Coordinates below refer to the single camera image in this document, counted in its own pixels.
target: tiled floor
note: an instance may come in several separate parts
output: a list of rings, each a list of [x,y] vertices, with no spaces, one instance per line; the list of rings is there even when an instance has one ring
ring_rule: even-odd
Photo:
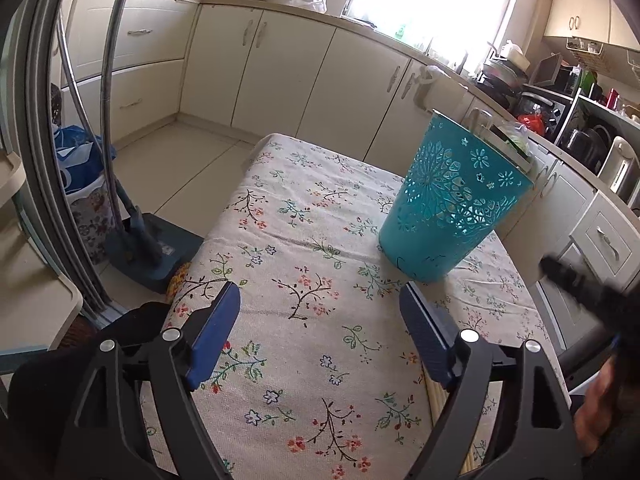
[[[252,145],[182,123],[172,123],[126,146],[113,167],[143,212],[205,237],[242,178]],[[126,308],[164,301],[111,265],[98,266],[110,296]]]

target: baseboard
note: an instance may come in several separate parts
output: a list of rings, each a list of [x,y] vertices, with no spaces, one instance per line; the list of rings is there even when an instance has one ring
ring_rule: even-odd
[[[218,124],[213,121],[209,121],[193,115],[178,113],[177,121],[200,128],[201,130],[207,130],[214,134],[230,137],[231,139],[243,140],[249,144],[255,145],[262,140],[261,136],[251,134],[238,128],[232,128],[231,126],[225,126],[224,124]]]
[[[178,114],[171,114],[158,121],[148,124],[147,126],[143,126],[139,130],[131,132],[129,135],[126,135],[121,139],[112,142],[113,147],[116,148],[116,150],[121,150],[125,146],[129,146],[132,142],[136,142],[137,140],[142,139],[142,137],[148,136],[148,134],[150,134],[151,132],[154,132],[157,129],[162,128],[163,126],[167,126],[168,124],[175,122],[177,115]]]

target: cabinet handle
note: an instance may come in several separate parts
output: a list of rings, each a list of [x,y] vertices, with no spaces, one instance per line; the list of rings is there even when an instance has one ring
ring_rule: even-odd
[[[549,193],[545,195],[545,189],[551,182],[551,179],[553,179],[554,182],[551,185],[551,188],[549,189],[549,193],[551,193],[551,190],[554,188],[554,186],[556,185],[556,182],[558,181],[558,174],[555,171],[554,171],[554,174],[549,177],[549,180],[546,181],[545,187],[543,187],[542,191],[540,191],[540,198],[544,198],[545,196],[548,196]]]
[[[142,97],[140,99],[138,99],[137,101],[133,101],[132,103],[129,103],[128,105],[122,105],[120,107],[120,110],[122,110],[123,108],[129,108],[135,105],[139,105],[142,102]]]
[[[260,46],[262,44],[262,38],[264,38],[264,31],[265,30],[267,30],[267,22],[264,22],[264,25],[260,29],[260,32],[258,32],[258,39],[255,41],[255,47],[256,48],[260,48]]]
[[[386,89],[386,93],[391,93],[392,88],[394,87],[394,85],[396,84],[396,81],[398,80],[398,74],[400,73],[400,65],[398,65],[396,67],[396,71],[394,72],[394,74],[391,76],[391,81],[389,81],[389,86]]]
[[[620,260],[620,253],[613,245],[611,245],[611,240],[609,240],[609,237],[606,234],[604,234],[604,231],[600,229],[600,227],[598,227],[596,231],[600,235],[600,238],[604,240],[604,243],[606,243],[611,248],[614,256],[616,257],[616,261],[618,262]]]
[[[535,184],[533,185],[534,187],[538,185],[538,181],[540,180],[540,177],[542,176],[542,174],[548,173],[548,171],[549,171],[549,167],[545,164],[545,167],[540,170],[540,173],[538,173],[538,176],[536,177]]]
[[[414,85],[414,78],[415,78],[415,72],[411,74],[411,77],[409,78],[409,81],[407,82],[406,86],[404,87],[404,92],[402,92],[401,99],[404,99],[406,97],[406,95],[409,93],[409,90],[411,90],[411,87]]]
[[[140,30],[130,30],[127,32],[127,36],[144,36],[145,34],[151,34],[154,30],[152,28],[141,28]]]
[[[249,34],[249,29],[254,24],[254,20],[249,20],[249,24],[246,26],[244,30],[244,35],[242,36],[242,46],[246,46],[246,37]]]

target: tablecloth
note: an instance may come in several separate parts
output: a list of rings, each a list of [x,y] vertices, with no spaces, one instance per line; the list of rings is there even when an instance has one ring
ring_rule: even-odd
[[[399,312],[408,278],[378,244],[401,183],[278,134],[252,153],[167,322],[181,326],[209,306],[225,280],[241,287],[229,341],[193,394],[235,479],[401,479],[427,441],[442,396],[430,384],[430,405]],[[494,232],[444,280],[421,287],[461,328],[491,342],[540,341],[558,374],[542,320]],[[471,450],[476,465],[498,400],[492,384]],[[143,411],[159,465],[173,470],[150,390]]]

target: microwave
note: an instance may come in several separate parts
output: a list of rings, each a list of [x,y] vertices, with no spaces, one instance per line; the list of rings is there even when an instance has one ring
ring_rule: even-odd
[[[538,63],[529,84],[574,98],[581,79],[582,69],[579,66],[563,66],[562,55],[555,54]]]

